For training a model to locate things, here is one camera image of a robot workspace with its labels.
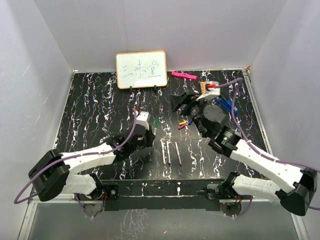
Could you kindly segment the yellow marker pen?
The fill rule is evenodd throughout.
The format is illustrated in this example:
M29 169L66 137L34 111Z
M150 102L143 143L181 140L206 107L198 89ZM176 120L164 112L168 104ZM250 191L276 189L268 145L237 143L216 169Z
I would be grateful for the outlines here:
M163 160L163 165L166 165L166 156L165 156L165 146L164 143L161 142L161 152L162 152L162 160Z

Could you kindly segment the green pen cap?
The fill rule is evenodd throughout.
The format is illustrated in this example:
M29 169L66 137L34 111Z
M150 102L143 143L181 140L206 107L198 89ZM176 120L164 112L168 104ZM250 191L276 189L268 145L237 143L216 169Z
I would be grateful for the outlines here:
M156 128L157 128L158 124L159 124L159 119L157 118L157 119L155 120L155 127L156 127Z

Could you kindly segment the green marker pen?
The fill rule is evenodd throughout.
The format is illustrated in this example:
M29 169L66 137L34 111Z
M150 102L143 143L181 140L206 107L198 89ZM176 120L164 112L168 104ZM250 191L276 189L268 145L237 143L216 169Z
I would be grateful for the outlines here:
M156 134L157 130L158 130L158 124L159 124L159 119L157 118L155 120L155 125L154 125L154 134Z

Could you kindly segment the blue marker pen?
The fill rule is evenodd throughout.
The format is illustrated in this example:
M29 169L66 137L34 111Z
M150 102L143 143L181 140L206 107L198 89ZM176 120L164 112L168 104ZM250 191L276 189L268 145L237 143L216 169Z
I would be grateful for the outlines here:
M171 154L170 154L170 145L169 141L166 141L166 149L167 149L167 158L168 158L168 165L171 166Z

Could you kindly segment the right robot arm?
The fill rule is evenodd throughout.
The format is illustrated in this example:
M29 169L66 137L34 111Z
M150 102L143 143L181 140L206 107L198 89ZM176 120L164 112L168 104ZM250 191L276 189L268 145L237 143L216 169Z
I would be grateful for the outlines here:
M265 178L246 177L232 172L218 186L218 194L230 199L236 196L255 196L280 204L297 216L305 216L317 191L318 172L299 164L284 163L245 140L227 126L228 116L217 106L206 103L194 92L170 96L170 108L176 112L181 106L183 116L192 119L208 145L218 154L241 162L258 171Z

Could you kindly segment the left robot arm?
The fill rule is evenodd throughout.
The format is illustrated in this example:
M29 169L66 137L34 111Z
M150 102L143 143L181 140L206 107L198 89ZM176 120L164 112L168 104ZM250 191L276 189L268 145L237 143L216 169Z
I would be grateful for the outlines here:
M136 124L133 132L110 137L97 147L60 153L49 150L29 171L34 190L42 202L60 194L82 194L97 200L103 195L103 184L93 173L81 172L127 160L135 151L153 146L154 128Z

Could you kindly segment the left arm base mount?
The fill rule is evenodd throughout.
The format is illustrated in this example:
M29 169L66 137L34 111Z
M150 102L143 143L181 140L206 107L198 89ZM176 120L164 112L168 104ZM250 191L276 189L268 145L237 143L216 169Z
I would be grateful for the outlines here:
M102 184L89 195L77 193L76 196L80 201L100 201L105 205L107 201L117 201L119 199L119 186Z

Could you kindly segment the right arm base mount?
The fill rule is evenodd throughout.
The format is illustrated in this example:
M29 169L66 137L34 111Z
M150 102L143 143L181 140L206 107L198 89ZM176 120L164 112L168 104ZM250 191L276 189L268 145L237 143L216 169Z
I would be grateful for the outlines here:
M243 201L249 199L249 197L236 193L230 185L224 183L198 182L197 185L197 195L210 201L219 201L221 209L228 211L241 209Z

